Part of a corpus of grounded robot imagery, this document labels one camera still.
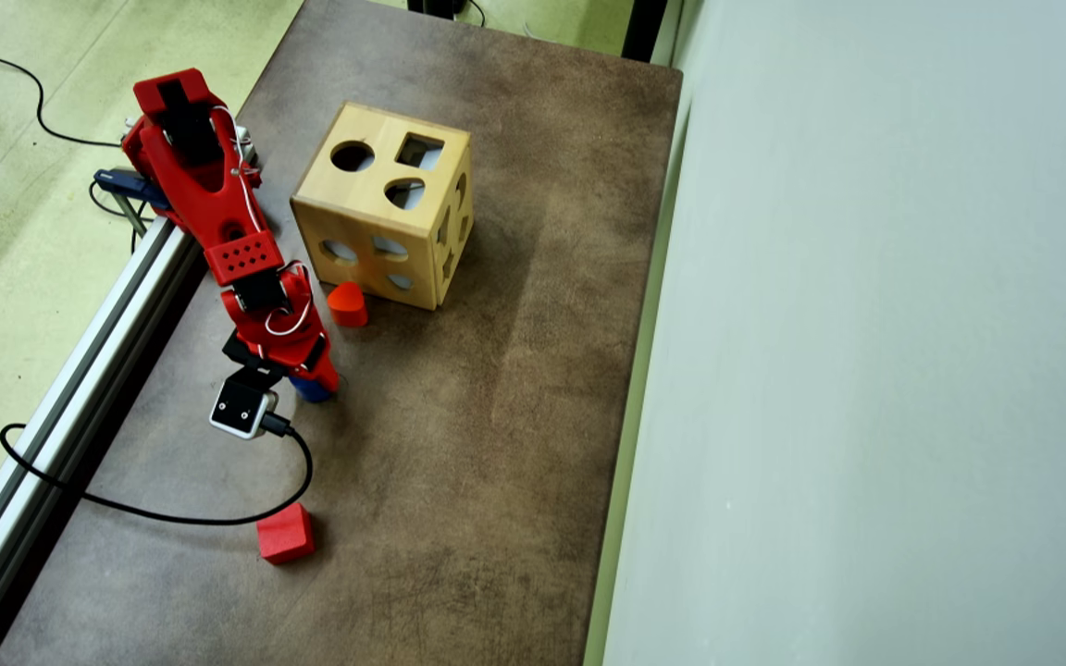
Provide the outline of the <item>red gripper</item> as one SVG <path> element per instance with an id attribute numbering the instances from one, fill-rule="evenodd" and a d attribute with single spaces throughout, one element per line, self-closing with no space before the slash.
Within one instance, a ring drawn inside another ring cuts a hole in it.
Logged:
<path id="1" fill-rule="evenodd" d="M 338 392 L 340 379 L 332 363 L 329 338 L 314 306 L 289 314 L 282 308 L 261 315 L 240 312 L 240 339 L 255 359 L 291 371 L 312 371 L 316 395 Z"/>

